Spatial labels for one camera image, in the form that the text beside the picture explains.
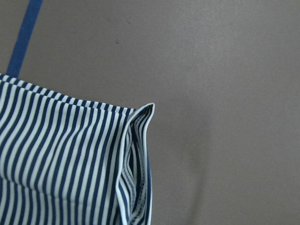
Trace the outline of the navy white striped polo shirt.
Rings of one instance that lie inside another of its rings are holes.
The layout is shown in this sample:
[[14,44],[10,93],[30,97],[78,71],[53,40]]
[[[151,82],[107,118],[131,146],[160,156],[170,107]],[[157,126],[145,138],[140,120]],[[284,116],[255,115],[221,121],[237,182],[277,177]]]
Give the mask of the navy white striped polo shirt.
[[147,128],[138,109],[0,76],[3,225],[149,225]]

